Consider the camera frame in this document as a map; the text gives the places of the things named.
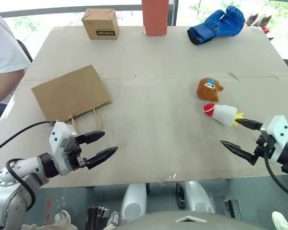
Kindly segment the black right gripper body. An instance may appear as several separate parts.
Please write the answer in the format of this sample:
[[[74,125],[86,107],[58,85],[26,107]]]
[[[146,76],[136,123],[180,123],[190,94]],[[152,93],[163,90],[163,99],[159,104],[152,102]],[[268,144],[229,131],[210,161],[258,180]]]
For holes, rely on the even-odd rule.
[[[256,148],[254,150],[253,160],[258,160],[259,157],[264,158],[267,154],[267,158],[271,159],[272,154],[275,151],[275,139],[272,135],[261,134],[256,141]]]

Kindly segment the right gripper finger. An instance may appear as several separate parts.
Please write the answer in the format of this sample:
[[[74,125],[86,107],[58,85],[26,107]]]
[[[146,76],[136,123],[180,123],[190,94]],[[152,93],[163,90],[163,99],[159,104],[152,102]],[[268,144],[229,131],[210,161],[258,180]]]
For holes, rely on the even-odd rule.
[[[260,123],[260,122],[257,122],[257,121],[254,121],[254,120],[249,120],[249,119],[245,119],[245,118],[239,118],[239,119],[235,119],[235,121],[248,128],[248,129],[251,129],[251,130],[259,130],[261,129],[263,123]]]
[[[220,140],[220,142],[221,144],[223,144],[225,148],[227,148],[233,154],[245,159],[251,165],[255,165],[257,161],[257,159],[255,158],[255,155],[242,150],[240,146],[233,144],[231,142],[224,141],[224,140]]]

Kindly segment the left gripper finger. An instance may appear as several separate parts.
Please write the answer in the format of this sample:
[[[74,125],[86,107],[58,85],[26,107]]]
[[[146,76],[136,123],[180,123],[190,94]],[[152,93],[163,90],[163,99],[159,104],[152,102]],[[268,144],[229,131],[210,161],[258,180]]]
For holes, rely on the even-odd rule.
[[[105,162],[108,158],[110,158],[116,151],[117,151],[118,147],[111,147],[108,149],[105,149],[99,153],[97,153],[96,156],[88,159],[86,161],[86,167],[88,168],[88,170],[102,164],[103,162]]]
[[[88,132],[88,133],[82,134],[80,136],[77,136],[75,138],[75,141],[77,142],[78,145],[81,145],[84,143],[90,144],[92,142],[99,140],[104,135],[105,135],[104,131],[92,131],[92,132]]]

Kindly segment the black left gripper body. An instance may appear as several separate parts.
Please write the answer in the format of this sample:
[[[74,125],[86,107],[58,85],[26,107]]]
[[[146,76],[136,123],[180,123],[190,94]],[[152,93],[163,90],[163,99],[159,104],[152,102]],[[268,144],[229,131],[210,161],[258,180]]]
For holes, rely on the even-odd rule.
[[[71,137],[64,147],[65,156],[72,171],[87,166],[87,158],[82,156],[80,148],[80,145],[84,143],[86,143],[86,136]]]

